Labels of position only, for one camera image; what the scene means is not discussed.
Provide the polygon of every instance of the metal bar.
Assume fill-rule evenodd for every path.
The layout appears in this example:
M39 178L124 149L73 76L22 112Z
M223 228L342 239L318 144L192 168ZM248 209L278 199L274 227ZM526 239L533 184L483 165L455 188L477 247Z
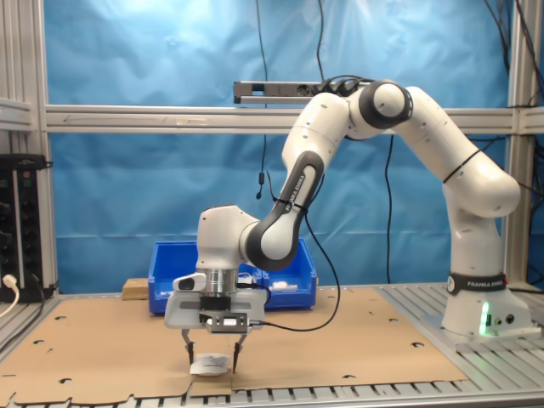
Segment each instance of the metal bar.
M207 398L208 405L223 405L226 403L227 403L227 399L225 397L208 397Z
M396 384L395 387L399 391L400 395L405 397L411 395L419 395L421 392L418 389L415 389L412 384Z
M181 401L182 401L181 397L165 398L164 401L162 402L162 406L164 406L165 408L181 406Z
M457 394L461 391L459 388L455 388L451 382L447 381L437 381L433 385L443 394Z
M117 408L136 408L138 401L134 397L129 397L125 402L117 404Z
M484 345L473 345L471 348L478 353L479 357L487 361L490 365L499 370L512 383L520 388L535 388L537 383L528 378L522 370L519 369L518 359L509 358L509 352L505 350L490 351Z
M419 390L420 393L426 395L440 394L439 390L433 386L430 382L416 382L414 387Z
M356 385L354 388L360 398L374 400L377 397L376 391L370 385Z
M428 286L417 286L416 289L414 289L414 292L416 292L421 298L425 299L435 309L439 310L442 315L444 314L446 300L437 292L431 290L431 288Z
M5 1L6 0L0 1L0 96L3 98L7 98L9 96L8 50L6 47L9 32L8 27L5 24Z
M402 308L420 320L425 314L410 299L402 296L395 286L384 286L383 291L402 305Z
M310 392L309 388L294 388L292 393L295 395L295 400L311 400L314 397Z
M185 405L204 405L204 399L201 397L192 398L188 396Z
M246 404L247 402L249 402L247 391L234 391L230 396L231 404Z
M342 387L342 391L345 398L354 398L356 396L352 387Z
M18 111L29 111L29 112L31 110L31 106L29 104L26 104L25 102L18 102L16 100L11 100L7 98L0 98L0 108L2 109L10 108L10 109L18 110Z
M252 400L256 402L270 401L269 392L266 389L255 389L252 391Z
M520 0L532 38L536 62L540 61L542 0ZM513 7L512 58L508 104L534 105L537 80L533 60L527 48L517 8ZM506 170L519 182L532 184L534 139L513 134L507 139ZM503 269L512 283L527 281L529 251L530 192L521 189L518 208L502 222Z
M23 60L20 52L21 41L21 26L19 21L19 1L18 0L6 0L7 3L11 3L9 6L9 20L11 25L10 35L8 39L11 42L11 65L13 67L12 81L14 83L14 92L9 95L11 99L23 100L23 75L22 66Z
M31 116L26 110L12 109L9 107L0 108L0 130L9 130L3 129L4 123L30 125Z
M70 406L70 401L60 402L58 404L49 404L49 408L68 408Z
M140 408L158 408L160 399L158 398L144 398L139 402Z
M17 179L17 170L12 172L13 174L13 183L14 183L14 211L15 211L15 225L17 230L17 235L15 237L15 242L17 243L17 264L19 266L19 285L21 289L25 289L25 274L23 267L23 237L21 236L20 228L20 203L19 203L19 180Z
M302 110L47 105L45 111L50 133L287 134ZM467 134L507 134L513 130L512 109L446 111Z
M51 160L48 134L45 132L45 105L47 104L47 73L45 67L43 1L18 0L18 18L21 27L20 53L25 63L24 101L32 106L33 132L24 139L29 153L42 154ZM52 170L37 173L40 241L42 248L42 283L50 287L57 281L56 234L54 232L54 204Z
M544 133L544 107L528 108L520 110L519 133L537 134Z
M334 398L334 394L329 387L315 387L314 394L319 400L331 400Z
M470 381L454 381L453 383L463 392L477 393L479 391L478 387Z
M510 378L506 377L501 371L497 370L486 359L475 353L460 353L462 357L469 361L474 367L482 372L490 381L495 384L496 389L519 389Z
M294 104L294 105L306 105L312 99L311 96L242 96L240 98L240 104Z
M331 387L334 390L334 393L336 393L338 398L345 398L346 394L343 391L342 387Z
M396 396L399 393L389 384L377 385L374 387L380 395Z
M291 401L291 394L286 388L279 388L272 390L272 397L274 401Z
M10 305L9 303L2 303L2 306L3 306L3 310L4 311L5 309L7 309ZM21 312L23 312L23 310L25 310L27 307L29 307L29 304L25 304L25 303L19 303L17 305L15 305L15 307L12 309L11 312L9 312L8 315L4 316L1 320L0 320L0 344L2 344L3 342L3 338L4 337L7 337L9 336L9 334L11 334L11 331L13 330L13 327L10 328L7 327L6 328L6 325L12 321L13 319L15 319L15 317L20 314Z
M397 290L414 303L419 309L425 312L426 315L439 315L439 309L434 308L425 299L418 296L409 286L397 286Z

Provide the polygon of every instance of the blue plastic bin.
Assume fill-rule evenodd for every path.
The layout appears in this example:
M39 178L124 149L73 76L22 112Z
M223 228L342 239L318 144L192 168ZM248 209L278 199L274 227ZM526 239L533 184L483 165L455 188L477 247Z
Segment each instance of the blue plastic bin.
M173 290L173 281L180 276L194 274L197 259L196 241L155 244L148 277L151 313L164 314ZM287 268L269 274L243 263L240 265L240 273L252 275L253 281L262 286L272 286L275 281L286 281L298 286L296 291L272 291L266 310L309 309L315 304L317 273L302 238L298 242L297 256Z
M263 286L271 288L274 282L285 281L288 285L297 285L296 291L272 291L272 297L266 310L275 309L310 309L315 305L317 290L317 272L314 261L309 255L303 238L298 240L297 256L291 264L277 272L263 271Z

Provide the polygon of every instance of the franka emika robot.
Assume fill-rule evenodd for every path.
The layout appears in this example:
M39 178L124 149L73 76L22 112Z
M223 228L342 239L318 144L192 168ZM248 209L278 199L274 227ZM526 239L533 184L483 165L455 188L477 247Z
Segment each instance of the franka emika robot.
M212 207L198 224L198 260L193 275L178 278L165 323L182 329L190 361L190 329L240 334L263 327L266 291L240 289L238 268L252 264L276 271L298 247L304 214L344 138L368 139L392 129L426 168L443 182L451 229L450 293L442 328L485 341L488 337L538 332L527 305L507 288L495 218L518 205L515 179L461 132L420 88L395 82L365 84L348 97L315 95L287 136L281 157L287 180L269 215L259 220L237 206Z

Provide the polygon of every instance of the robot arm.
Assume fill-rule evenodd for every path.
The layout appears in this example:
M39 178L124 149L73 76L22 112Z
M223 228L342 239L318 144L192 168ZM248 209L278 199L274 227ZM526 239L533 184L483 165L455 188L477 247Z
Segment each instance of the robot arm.
M243 230L242 258L270 271L289 265L296 254L303 209L344 136L368 139L389 128L467 212L497 218L517 206L517 182L468 140L430 96L420 88L377 81L346 99L320 93L306 106L282 152L287 180L280 200L264 220Z
M249 263L275 271L288 266L296 255L303 216L344 137L368 139L389 128L444 184L452 231L452 272L473 277L476 286L486 284L488 277L501 278L494 218L517 206L517 182L468 140L421 89L376 81L347 98L331 93L312 98L286 139L281 156L287 179L265 219L259 221L236 206L213 207L201 214L196 273L174 282L176 292L168 300L165 315L167 326L247 333L249 320L263 320L264 291L238 291L238 267ZM489 242L482 252L470 249L481 241ZM184 292L196 297L188 299ZM255 292L260 292L257 300L252 297L257 296ZM472 296L477 292L462 293L455 302L448 302L448 324L444 326L469 335L480 324L482 297ZM504 303L515 302L507 299ZM449 313L450 304L456 304L455 313ZM459 318L460 305L467 304L473 311L466 310L466 314L474 321ZM223 324L225 319L236 323ZM526 326L530 323L528 318L517 321Z

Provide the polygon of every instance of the white plug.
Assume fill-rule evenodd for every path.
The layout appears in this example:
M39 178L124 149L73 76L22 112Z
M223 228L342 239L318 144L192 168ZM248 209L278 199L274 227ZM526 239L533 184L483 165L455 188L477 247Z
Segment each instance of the white plug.
M12 291L17 288L17 278L15 278L13 275L5 275L2 278L2 283Z
M0 314L0 318L4 317L5 315L7 315L11 310L13 310L13 308L15 307L15 305L17 304L17 302L19 302L19 288L17 287L17 278L15 278L13 275L5 275L3 278L2 278L2 283L8 287L9 289L11 289L12 291L14 291L15 293L15 299L14 301L11 303L11 305L5 309L1 314Z

